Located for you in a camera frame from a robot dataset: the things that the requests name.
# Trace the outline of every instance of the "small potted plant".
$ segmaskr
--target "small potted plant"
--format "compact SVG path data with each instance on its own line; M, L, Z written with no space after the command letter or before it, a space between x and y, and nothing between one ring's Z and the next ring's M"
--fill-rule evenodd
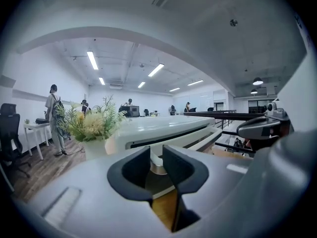
M61 117L57 125L83 143L86 160L106 155L106 140L119 129L124 120L124 112L117 113L115 110L112 95L103 100L101 106L93 107L86 115L77 111L79 105L74 103L69 110L61 106L57 108L57 114Z

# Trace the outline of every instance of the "white vase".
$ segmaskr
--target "white vase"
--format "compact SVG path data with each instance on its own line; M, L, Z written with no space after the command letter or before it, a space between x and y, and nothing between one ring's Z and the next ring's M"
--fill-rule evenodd
M95 158L103 157L106 156L106 148L105 144L106 141L89 141L89 142L82 142L84 148L85 148L85 153L86 153L86 160L93 160Z

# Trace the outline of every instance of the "black office chair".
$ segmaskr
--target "black office chair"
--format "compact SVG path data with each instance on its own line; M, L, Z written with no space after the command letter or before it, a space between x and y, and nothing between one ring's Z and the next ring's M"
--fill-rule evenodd
M1 107L1 114L0 114L0 141L1 141L1 152L0 152L0 160L11 162L11 165L8 168L12 168L15 170L19 170L20 172L24 173L28 178L30 175L21 170L20 167L24 165L31 166L28 162L22 162L17 164L16 161L22 157L22 144L19 140L18 130L19 130L19 123L20 123L20 115L19 114L10 114L8 109L3 108L3 104ZM11 140L13 140L16 151L13 150Z

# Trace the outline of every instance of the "ceiling air conditioner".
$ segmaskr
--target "ceiling air conditioner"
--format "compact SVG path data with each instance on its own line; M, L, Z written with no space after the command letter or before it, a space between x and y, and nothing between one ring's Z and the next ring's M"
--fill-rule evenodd
M109 87L110 89L115 89L115 90L120 90L123 88L121 84L110 84Z

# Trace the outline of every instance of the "flower arrangement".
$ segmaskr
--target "flower arrangement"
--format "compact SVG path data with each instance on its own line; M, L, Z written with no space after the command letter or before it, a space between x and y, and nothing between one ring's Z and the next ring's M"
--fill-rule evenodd
M69 110L58 106L57 114L62 119L57 120L57 125L75 136L79 142L108 139L118 130L125 117L124 112L116 112L112 95L103 100L101 106L93 107L86 115L76 110L79 104L72 103Z

